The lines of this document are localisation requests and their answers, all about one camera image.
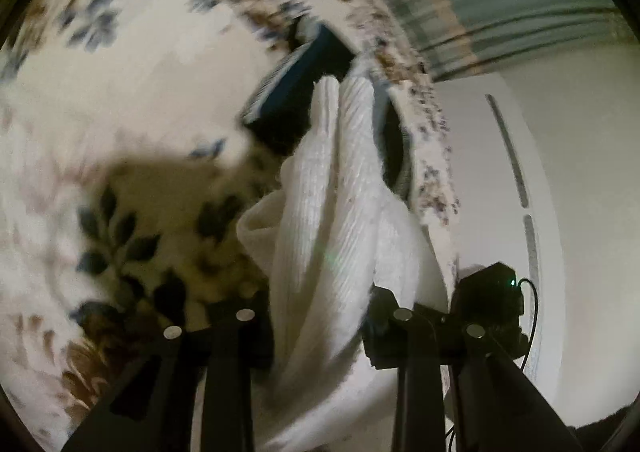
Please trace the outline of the white headboard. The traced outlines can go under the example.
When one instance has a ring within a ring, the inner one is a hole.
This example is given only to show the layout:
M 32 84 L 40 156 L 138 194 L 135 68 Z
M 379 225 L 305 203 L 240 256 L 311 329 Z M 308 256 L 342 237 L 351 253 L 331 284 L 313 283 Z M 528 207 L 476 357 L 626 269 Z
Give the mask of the white headboard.
M 501 261 L 527 279 L 522 328 L 534 335 L 525 373 L 550 403 L 560 386 L 565 270 L 551 191 L 523 111 L 497 73 L 435 86 L 450 128 L 460 200 L 461 270 Z

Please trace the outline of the folded black grey striped garment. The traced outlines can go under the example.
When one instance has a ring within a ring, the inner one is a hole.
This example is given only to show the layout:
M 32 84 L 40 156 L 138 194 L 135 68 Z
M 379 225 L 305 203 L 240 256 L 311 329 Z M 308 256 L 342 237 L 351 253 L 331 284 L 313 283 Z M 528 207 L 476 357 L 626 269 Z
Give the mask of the folded black grey striped garment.
M 279 157 L 290 155 L 308 131 L 311 95 L 323 76 L 339 80 L 362 75 L 373 85 L 372 126 L 375 147 L 390 190 L 404 200 L 411 185 L 410 139 L 393 104 L 390 84 L 376 78 L 324 23 L 299 23 L 288 38 L 294 47 L 262 80 L 241 115 L 254 137 Z

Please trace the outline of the right teal curtain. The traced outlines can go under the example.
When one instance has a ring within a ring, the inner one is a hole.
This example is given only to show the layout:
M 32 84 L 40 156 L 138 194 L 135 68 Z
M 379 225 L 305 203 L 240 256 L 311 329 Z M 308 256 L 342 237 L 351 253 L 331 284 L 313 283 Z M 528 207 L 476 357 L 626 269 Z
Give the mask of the right teal curtain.
M 436 81 L 555 50 L 632 43 L 612 0 L 384 0 Z

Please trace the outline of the white knit sweater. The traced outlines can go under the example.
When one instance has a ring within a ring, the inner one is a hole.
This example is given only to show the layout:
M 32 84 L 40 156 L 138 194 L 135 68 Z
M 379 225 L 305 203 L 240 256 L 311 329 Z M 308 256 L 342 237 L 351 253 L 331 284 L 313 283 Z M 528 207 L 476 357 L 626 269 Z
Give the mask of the white knit sweater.
M 256 394 L 261 451 L 309 451 L 392 412 L 396 375 L 373 368 L 360 336 L 373 287 L 404 306 L 448 305 L 450 270 L 384 183 L 373 105 L 368 79 L 322 78 L 279 188 L 236 225 L 269 282 L 274 358 Z

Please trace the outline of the floral bed blanket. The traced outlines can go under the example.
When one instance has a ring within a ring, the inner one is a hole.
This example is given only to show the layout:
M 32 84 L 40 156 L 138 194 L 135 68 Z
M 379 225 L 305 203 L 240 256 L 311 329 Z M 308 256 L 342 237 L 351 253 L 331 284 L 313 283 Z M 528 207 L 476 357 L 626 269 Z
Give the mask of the floral bed blanket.
M 298 144 L 279 157 L 241 115 L 320 22 L 390 84 L 412 171 L 392 192 L 456 284 L 448 127 L 384 0 L 31 0 L 1 49 L 1 390 L 38 450 L 160 339 L 269 296 L 236 225 Z

